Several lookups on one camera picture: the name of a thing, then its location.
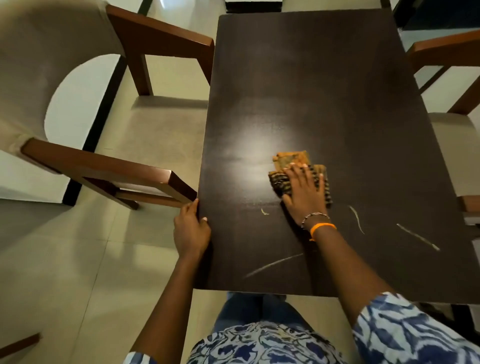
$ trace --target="jeans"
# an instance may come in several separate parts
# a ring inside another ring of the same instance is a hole
[[[212,332],[260,321],[313,331],[298,311],[285,302],[285,298],[274,294],[229,292]]]

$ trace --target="person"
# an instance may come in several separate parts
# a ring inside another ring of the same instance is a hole
[[[347,244],[328,217],[322,175],[317,190],[307,166],[293,164],[285,172],[292,195],[283,195],[283,202],[312,232],[365,363],[480,363],[479,347],[396,293]],[[125,364],[180,362],[193,280],[211,234],[207,219],[196,217],[197,205],[183,206],[175,217],[177,264]],[[188,363],[344,361],[284,297],[229,293],[212,334],[194,346]]]

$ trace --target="sleeve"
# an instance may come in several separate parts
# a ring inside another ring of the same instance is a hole
[[[353,338],[369,364],[480,363],[477,345],[389,292],[362,310]]]
[[[156,364],[154,358],[140,352],[130,352],[123,361],[123,364]]]

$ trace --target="bracelet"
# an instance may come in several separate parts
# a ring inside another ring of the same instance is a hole
[[[308,219],[310,216],[313,216],[313,215],[322,215],[322,216],[325,216],[327,219],[330,220],[330,218],[328,217],[328,215],[327,215],[327,214],[324,214],[323,212],[312,212],[311,214],[308,214],[307,216],[305,216],[305,217],[303,218],[303,221],[302,221],[301,224],[300,224],[300,227],[301,227],[302,229],[306,230],[306,229],[305,229],[305,222],[307,221],[307,219]]]
[[[310,235],[312,236],[312,238],[310,239],[311,242],[314,242],[315,240],[313,239],[313,233],[315,232],[315,230],[317,230],[319,227],[321,226],[331,226],[333,228],[336,229],[336,226],[334,224],[330,224],[328,222],[320,222],[318,224],[315,224],[311,229],[310,229]]]

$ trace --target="dark brown table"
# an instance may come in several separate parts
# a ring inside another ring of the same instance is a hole
[[[333,222],[398,292],[480,303],[479,264],[388,9],[220,17],[199,188],[212,244],[197,288],[336,296],[269,184],[272,156],[297,150],[327,166]]]

